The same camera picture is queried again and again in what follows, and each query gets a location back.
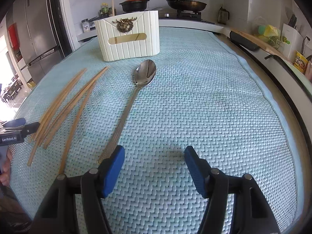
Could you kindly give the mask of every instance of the metal screw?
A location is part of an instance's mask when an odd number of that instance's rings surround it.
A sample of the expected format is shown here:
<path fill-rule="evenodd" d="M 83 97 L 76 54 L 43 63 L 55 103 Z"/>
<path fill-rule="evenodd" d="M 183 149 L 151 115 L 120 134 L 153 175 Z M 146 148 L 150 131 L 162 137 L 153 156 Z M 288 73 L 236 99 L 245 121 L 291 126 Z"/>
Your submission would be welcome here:
<path fill-rule="evenodd" d="M 91 174 L 97 174 L 98 171 L 99 171 L 99 170 L 98 170 L 97 168 L 92 168 L 92 169 L 89 170 L 89 172 L 90 172 Z"/>
<path fill-rule="evenodd" d="M 251 180 L 251 179 L 252 179 L 252 176 L 251 176 L 249 173 L 245 173 L 245 174 L 244 174 L 244 178 L 245 178 L 245 179 L 248 179 L 248 180 Z"/>
<path fill-rule="evenodd" d="M 211 173 L 217 175 L 217 174 L 220 173 L 220 171 L 219 171 L 219 169 L 217 169 L 217 168 L 212 168 L 212 169 L 211 169 Z"/>
<path fill-rule="evenodd" d="M 63 180 L 63 179 L 65 179 L 65 175 L 64 174 L 60 174 L 60 175 L 57 176 L 57 179 L 58 180 Z"/>

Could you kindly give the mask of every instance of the stainless steel refrigerator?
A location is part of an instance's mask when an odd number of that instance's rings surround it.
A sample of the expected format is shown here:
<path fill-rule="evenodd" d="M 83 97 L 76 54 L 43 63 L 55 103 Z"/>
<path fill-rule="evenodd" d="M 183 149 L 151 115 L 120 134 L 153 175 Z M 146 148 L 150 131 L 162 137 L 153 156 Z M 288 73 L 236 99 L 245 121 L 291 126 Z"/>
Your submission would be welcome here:
<path fill-rule="evenodd" d="M 15 0 L 13 22 L 21 54 L 38 83 L 71 48 L 64 28 L 59 0 Z"/>

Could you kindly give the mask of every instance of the spoon bowl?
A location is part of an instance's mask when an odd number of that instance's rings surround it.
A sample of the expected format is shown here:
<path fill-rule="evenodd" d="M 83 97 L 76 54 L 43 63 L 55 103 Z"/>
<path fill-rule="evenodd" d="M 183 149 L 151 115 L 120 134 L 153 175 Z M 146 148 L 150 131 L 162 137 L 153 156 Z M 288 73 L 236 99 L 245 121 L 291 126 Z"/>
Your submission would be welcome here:
<path fill-rule="evenodd" d="M 144 87 L 149 85 L 156 74 L 156 65 L 152 60 L 143 61 L 135 70 L 135 84 L 137 87 Z"/>

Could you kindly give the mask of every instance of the blue gripper pad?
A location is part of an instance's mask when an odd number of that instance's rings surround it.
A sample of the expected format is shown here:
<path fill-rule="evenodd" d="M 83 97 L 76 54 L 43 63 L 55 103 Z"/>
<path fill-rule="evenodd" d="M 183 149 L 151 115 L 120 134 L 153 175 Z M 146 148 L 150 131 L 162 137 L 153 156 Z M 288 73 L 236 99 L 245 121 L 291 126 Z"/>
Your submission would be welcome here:
<path fill-rule="evenodd" d="M 14 119 L 3 125 L 4 128 L 15 128 L 26 124 L 25 118 Z"/>
<path fill-rule="evenodd" d="M 200 159 L 198 157 L 192 146 L 187 146 L 185 148 L 184 158 L 197 192 L 199 192 L 203 198 L 208 198 L 205 189 L 205 179 L 209 176 L 210 165 L 205 159 Z"/>
<path fill-rule="evenodd" d="M 102 195 L 106 198 L 114 189 L 117 178 L 124 164 L 124 147 L 118 145 L 112 156 L 108 159 L 110 166 L 104 177 Z"/>

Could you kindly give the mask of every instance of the spoon handle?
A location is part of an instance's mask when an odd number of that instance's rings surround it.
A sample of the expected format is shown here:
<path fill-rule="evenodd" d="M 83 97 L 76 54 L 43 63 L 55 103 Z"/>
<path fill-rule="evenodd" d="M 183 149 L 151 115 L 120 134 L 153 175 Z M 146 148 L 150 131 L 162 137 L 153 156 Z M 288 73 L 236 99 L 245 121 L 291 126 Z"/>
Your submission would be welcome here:
<path fill-rule="evenodd" d="M 140 91 L 140 89 L 142 89 L 141 87 L 136 87 L 134 93 L 132 94 L 132 97 L 129 101 L 129 103 L 126 106 L 126 109 L 124 110 L 121 119 L 113 133 L 113 135 L 111 136 L 108 144 L 106 145 L 103 153 L 101 154 L 101 156 L 99 157 L 98 163 L 101 163 L 103 161 L 103 159 L 107 159 L 110 157 L 110 155 L 113 153 L 113 151 L 115 150 L 117 143 L 119 141 L 119 138 L 121 136 L 122 130 L 124 129 L 124 124 L 126 123 L 128 114 L 131 110 L 132 104 L 135 101 L 136 96 L 138 95 L 138 92 Z"/>

